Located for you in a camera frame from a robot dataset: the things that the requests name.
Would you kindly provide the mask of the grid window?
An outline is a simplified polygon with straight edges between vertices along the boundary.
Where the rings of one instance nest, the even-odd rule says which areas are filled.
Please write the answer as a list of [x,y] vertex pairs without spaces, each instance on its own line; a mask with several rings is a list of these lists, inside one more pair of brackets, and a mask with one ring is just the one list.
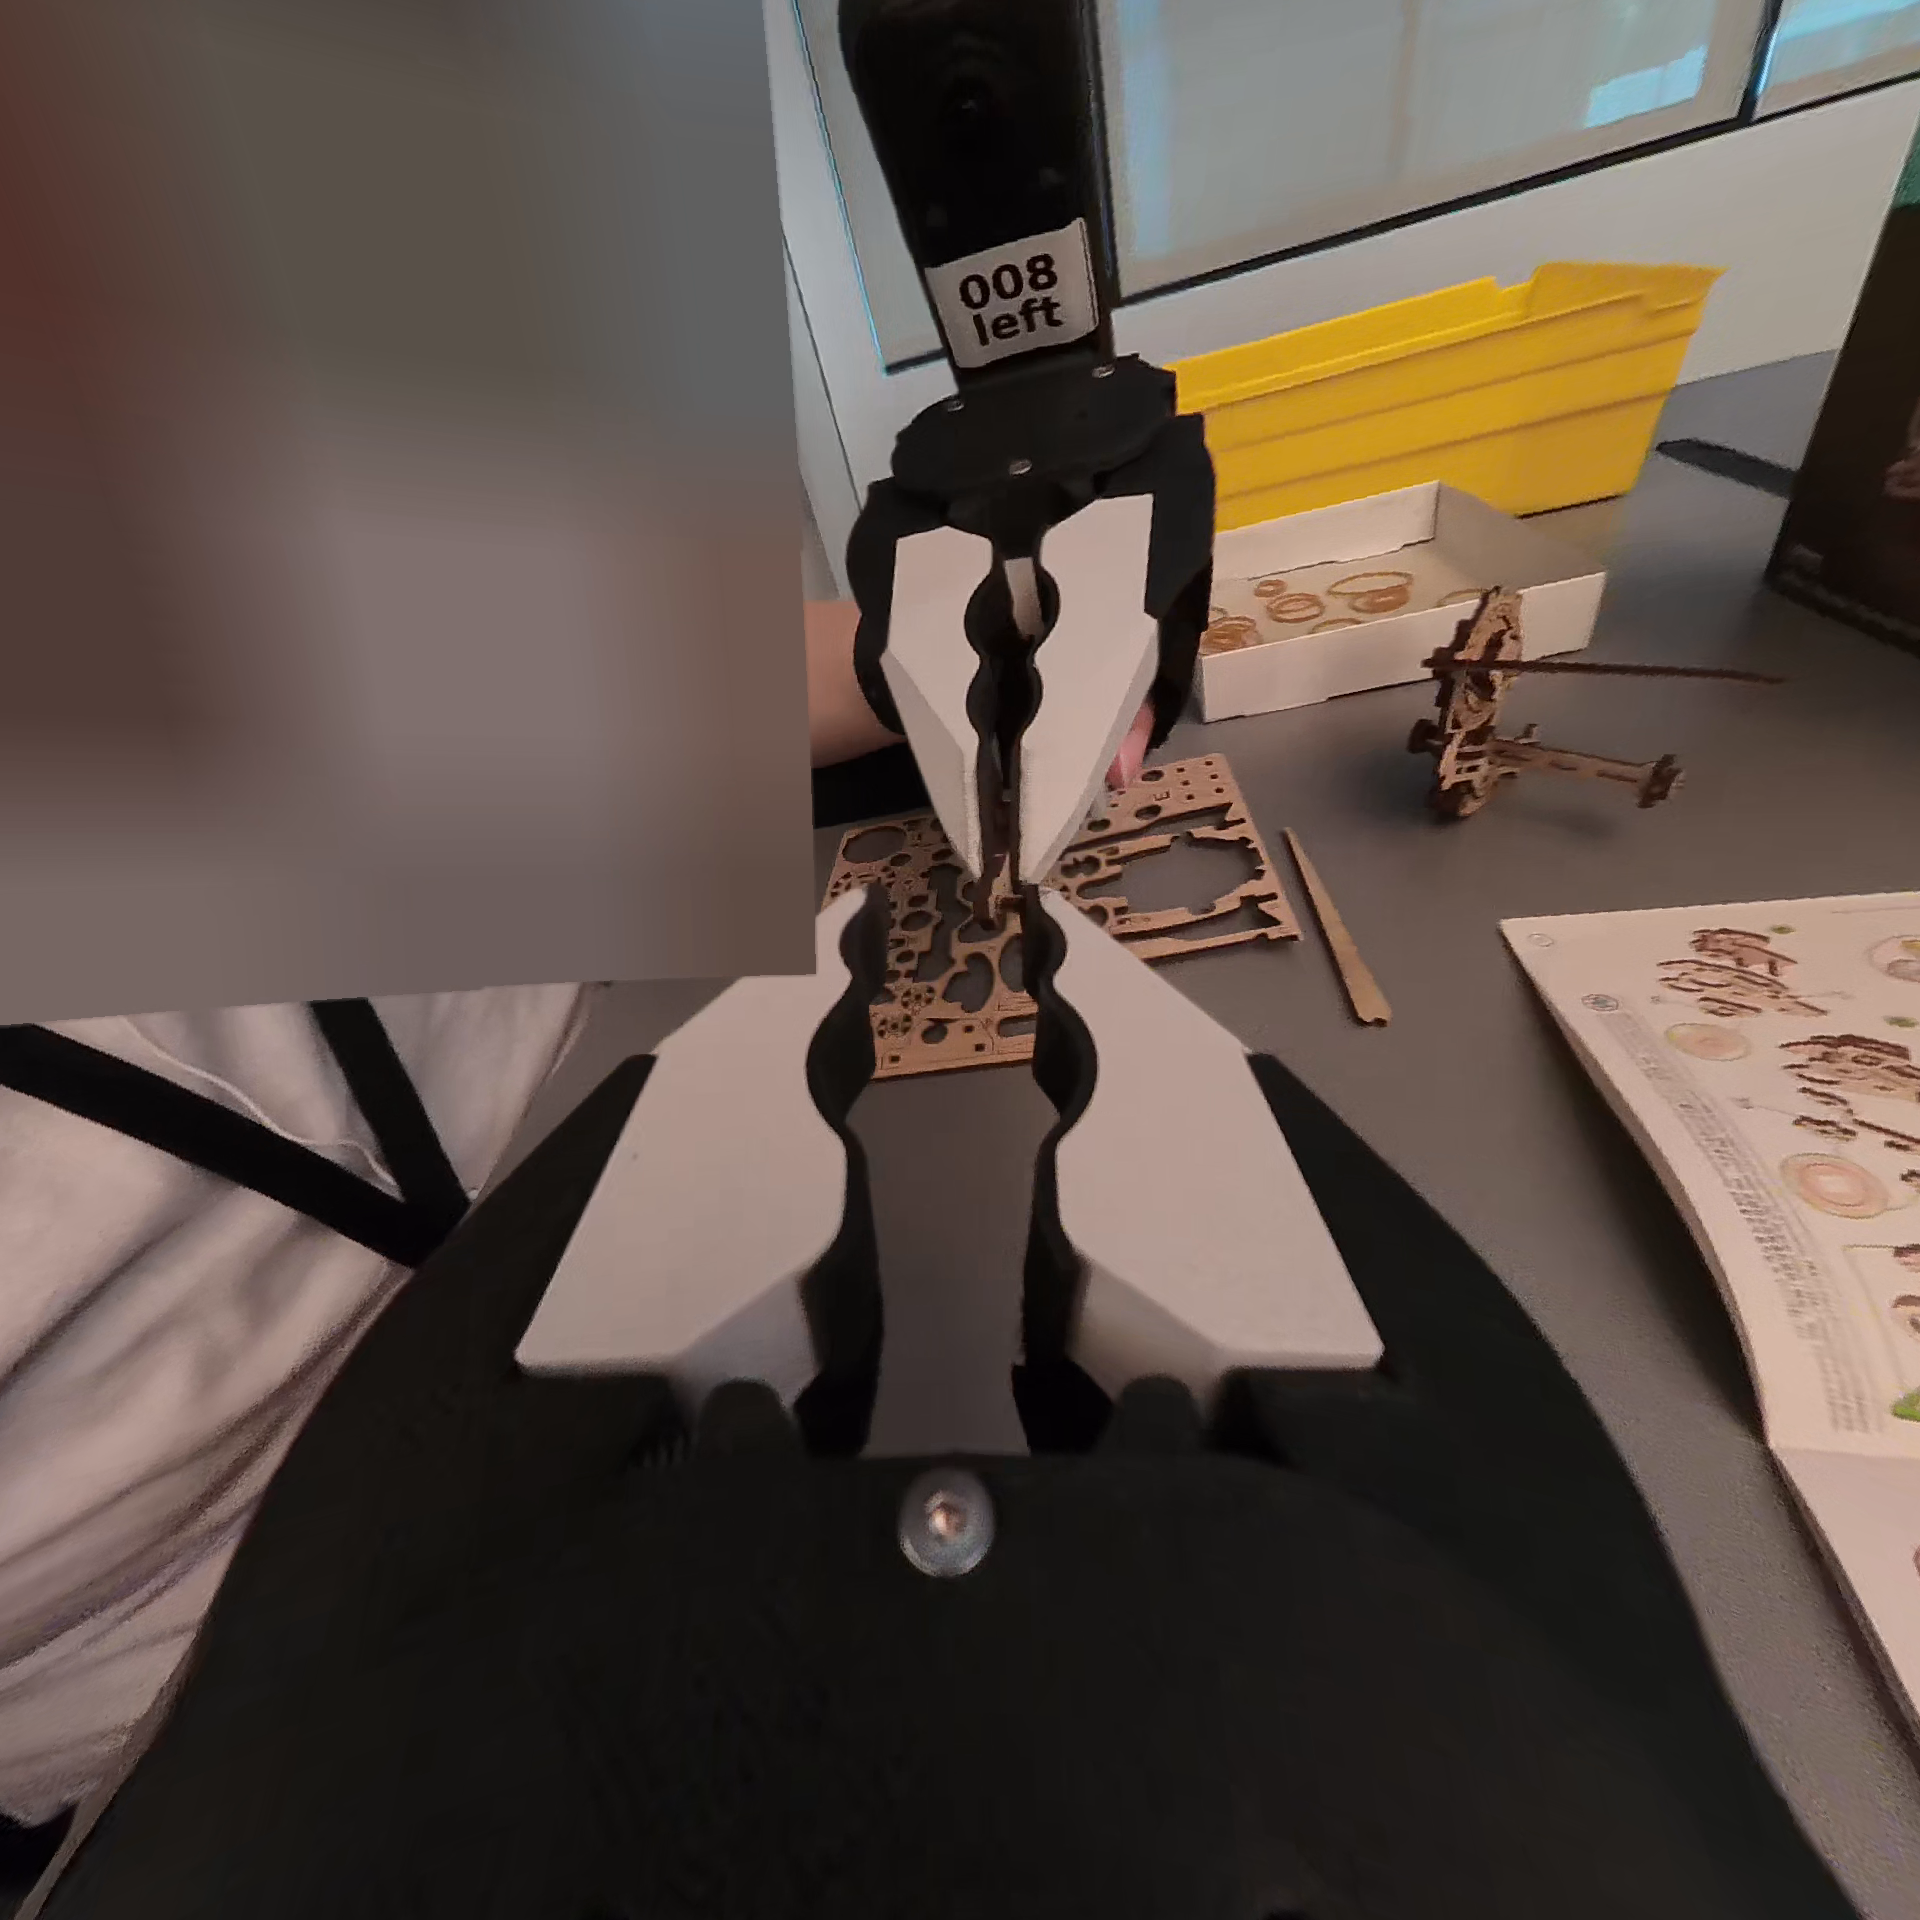
[[1097,24],[1128,298],[1914,70],[1914,4],[1118,3]]

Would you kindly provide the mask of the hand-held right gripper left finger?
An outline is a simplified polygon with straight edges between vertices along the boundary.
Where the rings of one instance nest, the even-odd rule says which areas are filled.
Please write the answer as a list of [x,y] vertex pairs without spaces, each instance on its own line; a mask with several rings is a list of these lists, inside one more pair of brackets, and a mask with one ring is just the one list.
[[865,1446],[881,1307],[847,1116],[886,953],[886,893],[847,889],[814,923],[808,977],[745,977],[658,1045],[518,1340],[526,1373],[656,1373],[689,1418],[759,1381],[811,1449]]

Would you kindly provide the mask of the pile of rubber bands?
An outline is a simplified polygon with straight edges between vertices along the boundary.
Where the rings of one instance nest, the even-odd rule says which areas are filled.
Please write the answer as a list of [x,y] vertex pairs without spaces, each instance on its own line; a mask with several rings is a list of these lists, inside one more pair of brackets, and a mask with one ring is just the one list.
[[1201,630],[1201,656],[1344,633],[1401,612],[1471,608],[1482,594],[1481,585],[1456,585],[1439,593],[1439,582],[1403,568],[1366,568],[1320,582],[1266,572],[1248,581],[1215,582],[1215,602]]

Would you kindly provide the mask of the person's left forearm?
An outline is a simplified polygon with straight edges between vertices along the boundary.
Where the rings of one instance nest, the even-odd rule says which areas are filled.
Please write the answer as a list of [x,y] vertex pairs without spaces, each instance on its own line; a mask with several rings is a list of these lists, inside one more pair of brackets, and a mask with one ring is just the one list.
[[905,742],[871,709],[855,672],[856,605],[805,603],[807,731],[816,770]]

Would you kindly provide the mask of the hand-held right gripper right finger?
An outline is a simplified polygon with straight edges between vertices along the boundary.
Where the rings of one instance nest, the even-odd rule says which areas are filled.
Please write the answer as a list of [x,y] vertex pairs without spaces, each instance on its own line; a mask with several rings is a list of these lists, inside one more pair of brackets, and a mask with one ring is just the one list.
[[1370,1371],[1383,1340],[1248,1049],[1054,892],[1023,896],[1032,1077],[1057,1114],[1023,1248],[1019,1420],[1088,1449],[1162,1376]]

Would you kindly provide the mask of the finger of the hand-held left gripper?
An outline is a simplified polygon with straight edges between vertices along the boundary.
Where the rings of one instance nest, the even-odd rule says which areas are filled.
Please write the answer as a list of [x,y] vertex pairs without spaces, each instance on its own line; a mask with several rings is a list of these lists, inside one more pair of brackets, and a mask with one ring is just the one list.
[[1158,672],[1145,611],[1153,504],[1097,498],[1047,531],[1039,561],[1002,561],[1013,660],[999,670],[1008,882],[1049,876],[1078,834]]
[[977,653],[966,611],[990,568],[991,544],[970,532],[936,529],[899,540],[879,653],[928,800],[970,877],[999,874],[979,822],[977,731],[968,717]]

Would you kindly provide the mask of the pointed wooden stick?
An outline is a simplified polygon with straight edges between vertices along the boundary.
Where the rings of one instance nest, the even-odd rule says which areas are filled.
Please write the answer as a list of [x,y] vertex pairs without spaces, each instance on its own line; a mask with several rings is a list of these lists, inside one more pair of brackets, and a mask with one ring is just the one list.
[[1293,869],[1302,880],[1313,922],[1328,948],[1328,960],[1335,969],[1339,988],[1346,994],[1353,1019],[1358,1024],[1387,1026],[1392,1022],[1390,1004],[1378,988],[1374,972],[1361,960],[1353,933],[1342,920],[1326,880],[1313,869],[1302,838],[1289,827],[1282,829],[1282,837]]

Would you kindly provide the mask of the person's white shirt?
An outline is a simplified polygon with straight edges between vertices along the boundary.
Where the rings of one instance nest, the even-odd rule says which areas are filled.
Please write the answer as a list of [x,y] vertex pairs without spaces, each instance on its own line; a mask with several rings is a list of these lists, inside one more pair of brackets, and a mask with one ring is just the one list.
[[7,1826],[106,1773],[293,1434],[464,1218],[587,997],[5,1024]]

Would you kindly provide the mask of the dark model kit box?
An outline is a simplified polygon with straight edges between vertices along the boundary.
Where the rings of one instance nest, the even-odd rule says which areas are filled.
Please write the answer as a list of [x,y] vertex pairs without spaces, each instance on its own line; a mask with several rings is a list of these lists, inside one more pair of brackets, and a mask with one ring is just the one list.
[[1791,483],[1767,585],[1917,651],[1917,200],[1902,186]]

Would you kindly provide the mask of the illustrated instruction booklet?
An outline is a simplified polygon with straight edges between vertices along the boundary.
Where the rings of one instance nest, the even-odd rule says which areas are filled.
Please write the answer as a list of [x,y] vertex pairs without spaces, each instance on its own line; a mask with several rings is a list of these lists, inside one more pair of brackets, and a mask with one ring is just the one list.
[[1767,1449],[1917,1707],[1917,893],[1505,920],[1734,1321]]

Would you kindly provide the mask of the partly built wooden model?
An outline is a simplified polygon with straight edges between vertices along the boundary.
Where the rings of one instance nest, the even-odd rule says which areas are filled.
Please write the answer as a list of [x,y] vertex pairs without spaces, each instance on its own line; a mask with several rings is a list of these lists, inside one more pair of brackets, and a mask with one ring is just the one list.
[[1777,675],[1736,667],[1523,659],[1520,594],[1503,587],[1479,596],[1454,638],[1426,659],[1426,667],[1437,685],[1434,710],[1413,728],[1408,749],[1430,756],[1429,806],[1450,822],[1485,806],[1501,781],[1533,773],[1615,785],[1626,788],[1640,810],[1666,802],[1685,778],[1677,756],[1671,754],[1630,761],[1561,749],[1543,742],[1535,728],[1503,737],[1501,706],[1520,676],[1727,681],[1767,688],[1786,684]]

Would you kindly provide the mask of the laser-cut wooden parts sheet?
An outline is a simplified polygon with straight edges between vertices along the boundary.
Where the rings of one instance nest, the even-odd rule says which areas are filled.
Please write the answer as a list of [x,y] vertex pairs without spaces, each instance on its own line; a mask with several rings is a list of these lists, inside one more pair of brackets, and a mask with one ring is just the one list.
[[[1149,965],[1299,936],[1219,754],[1145,768],[1094,806],[1047,884]],[[1023,993],[1019,915],[973,923],[970,880],[933,812],[843,834],[824,898],[861,889],[891,905],[871,1004],[874,1077],[1026,1064],[1038,1016]]]

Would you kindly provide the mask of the yellow plastic bin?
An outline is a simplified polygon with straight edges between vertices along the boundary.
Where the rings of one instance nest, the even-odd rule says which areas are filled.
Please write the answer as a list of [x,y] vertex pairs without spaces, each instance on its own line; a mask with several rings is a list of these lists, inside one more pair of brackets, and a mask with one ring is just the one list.
[[1553,261],[1173,364],[1215,526],[1429,483],[1514,517],[1619,496],[1718,276]]

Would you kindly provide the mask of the white cardboard tray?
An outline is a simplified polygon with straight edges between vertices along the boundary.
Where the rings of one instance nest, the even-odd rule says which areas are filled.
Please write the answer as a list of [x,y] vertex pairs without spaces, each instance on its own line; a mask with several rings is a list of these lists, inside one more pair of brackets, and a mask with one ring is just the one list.
[[[1215,582],[1282,572],[1309,582],[1358,569],[1410,569],[1456,585],[1520,594],[1523,659],[1584,649],[1603,587],[1601,568],[1528,518],[1458,488],[1426,483],[1219,532]],[[1326,704],[1426,678],[1426,659],[1471,608],[1390,616],[1365,627],[1201,656],[1197,714],[1207,722]]]

